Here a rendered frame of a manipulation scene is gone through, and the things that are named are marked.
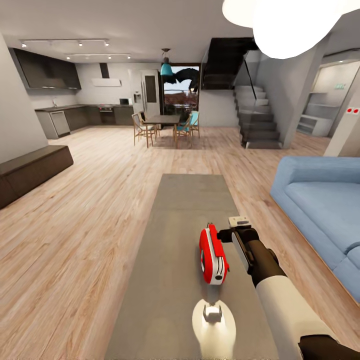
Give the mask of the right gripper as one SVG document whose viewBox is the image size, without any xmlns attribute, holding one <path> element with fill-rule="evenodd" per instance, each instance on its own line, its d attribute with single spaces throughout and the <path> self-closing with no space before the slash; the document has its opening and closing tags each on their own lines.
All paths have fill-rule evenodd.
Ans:
<svg viewBox="0 0 360 360">
<path fill-rule="evenodd" d="M 222 229 L 219 232 L 217 232 L 217 239 L 221 240 L 222 243 L 232 243 L 232 233 L 235 228 L 229 228 L 229 229 Z"/>
</svg>

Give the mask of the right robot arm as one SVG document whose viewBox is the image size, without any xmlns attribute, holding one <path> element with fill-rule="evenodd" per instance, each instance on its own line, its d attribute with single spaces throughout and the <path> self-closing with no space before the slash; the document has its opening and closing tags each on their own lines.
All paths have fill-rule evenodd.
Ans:
<svg viewBox="0 0 360 360">
<path fill-rule="evenodd" d="M 234 244 L 252 277 L 279 360 L 360 360 L 360 352 L 344 346 L 311 308 L 249 222 L 229 217 L 229 229 L 217 232 L 217 239 Z"/>
</svg>

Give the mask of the radio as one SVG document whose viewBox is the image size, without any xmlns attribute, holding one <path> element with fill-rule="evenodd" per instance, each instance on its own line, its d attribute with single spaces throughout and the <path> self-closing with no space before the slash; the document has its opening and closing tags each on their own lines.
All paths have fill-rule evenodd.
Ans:
<svg viewBox="0 0 360 360">
<path fill-rule="evenodd" d="M 221 285 L 230 271 L 222 241 L 217 238 L 214 224 L 208 224 L 199 238 L 199 250 L 203 277 L 209 285 Z"/>
</svg>

